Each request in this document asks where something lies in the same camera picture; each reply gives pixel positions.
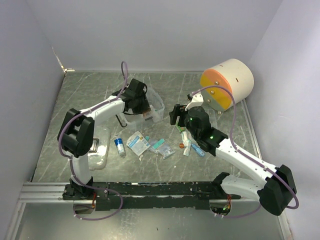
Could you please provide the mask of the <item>brown medicine bottle orange cap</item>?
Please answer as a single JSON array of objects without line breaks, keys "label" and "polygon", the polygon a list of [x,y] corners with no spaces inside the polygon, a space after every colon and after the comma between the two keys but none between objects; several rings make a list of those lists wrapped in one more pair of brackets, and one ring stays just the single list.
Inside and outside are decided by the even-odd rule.
[{"label": "brown medicine bottle orange cap", "polygon": [[144,121],[152,120],[150,106],[149,106],[149,109],[142,114],[142,118]]}]

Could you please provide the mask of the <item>clear plastic storage box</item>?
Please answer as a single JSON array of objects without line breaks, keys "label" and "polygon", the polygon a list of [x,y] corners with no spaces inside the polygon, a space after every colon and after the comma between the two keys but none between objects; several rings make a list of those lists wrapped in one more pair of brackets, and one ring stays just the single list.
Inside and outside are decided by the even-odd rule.
[{"label": "clear plastic storage box", "polygon": [[137,115],[133,115],[131,109],[128,111],[129,115],[120,113],[118,118],[121,124],[130,130],[142,131],[163,120],[165,105],[160,95],[151,87],[147,90],[146,98],[149,103],[149,110]]}]

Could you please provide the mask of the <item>white blue bandage packet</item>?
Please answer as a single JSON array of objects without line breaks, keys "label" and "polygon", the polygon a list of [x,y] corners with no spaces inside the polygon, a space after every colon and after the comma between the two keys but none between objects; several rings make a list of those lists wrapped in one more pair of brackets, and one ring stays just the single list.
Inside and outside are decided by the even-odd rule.
[{"label": "white blue bandage packet", "polygon": [[131,135],[128,138],[128,140],[126,141],[126,145],[138,157],[142,155],[151,146],[139,131],[136,131],[133,135]]}]

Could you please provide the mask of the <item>teal-header plastic sachet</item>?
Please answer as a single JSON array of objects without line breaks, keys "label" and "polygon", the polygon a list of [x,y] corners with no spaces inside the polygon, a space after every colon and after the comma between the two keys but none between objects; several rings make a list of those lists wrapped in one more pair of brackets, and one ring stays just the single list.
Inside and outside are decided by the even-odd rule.
[{"label": "teal-header plastic sachet", "polygon": [[157,154],[159,152],[159,148],[165,143],[165,140],[163,138],[160,140],[149,138],[148,143],[150,145],[148,150]]}]

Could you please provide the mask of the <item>white medicine bottle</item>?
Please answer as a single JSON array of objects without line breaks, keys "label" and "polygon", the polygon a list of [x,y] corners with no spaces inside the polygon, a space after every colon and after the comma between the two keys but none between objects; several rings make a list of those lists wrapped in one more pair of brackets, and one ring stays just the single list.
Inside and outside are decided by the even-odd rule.
[{"label": "white medicine bottle", "polygon": [[154,108],[153,105],[150,105],[150,115],[154,123],[157,123],[161,120],[158,110]]}]

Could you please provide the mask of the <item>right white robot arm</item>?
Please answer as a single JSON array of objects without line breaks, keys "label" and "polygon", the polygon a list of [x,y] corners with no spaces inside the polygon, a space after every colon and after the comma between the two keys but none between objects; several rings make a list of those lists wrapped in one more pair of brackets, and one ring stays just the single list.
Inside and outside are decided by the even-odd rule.
[{"label": "right white robot arm", "polygon": [[297,188],[289,167],[267,163],[234,144],[229,136],[211,126],[201,106],[188,109],[175,104],[169,116],[171,125],[186,127],[204,152],[228,161],[252,178],[257,185],[253,195],[266,211],[279,216],[290,207]]}]

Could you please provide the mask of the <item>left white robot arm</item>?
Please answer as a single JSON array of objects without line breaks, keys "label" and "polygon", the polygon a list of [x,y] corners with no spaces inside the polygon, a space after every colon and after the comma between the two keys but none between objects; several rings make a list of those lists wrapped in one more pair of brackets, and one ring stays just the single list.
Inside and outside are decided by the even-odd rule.
[{"label": "left white robot arm", "polygon": [[71,108],[67,111],[57,136],[58,149],[69,162],[70,186],[81,199],[89,199],[94,192],[88,153],[94,140],[95,127],[113,116],[132,111],[140,115],[150,109],[145,83],[132,79],[106,100],[83,110]]}]

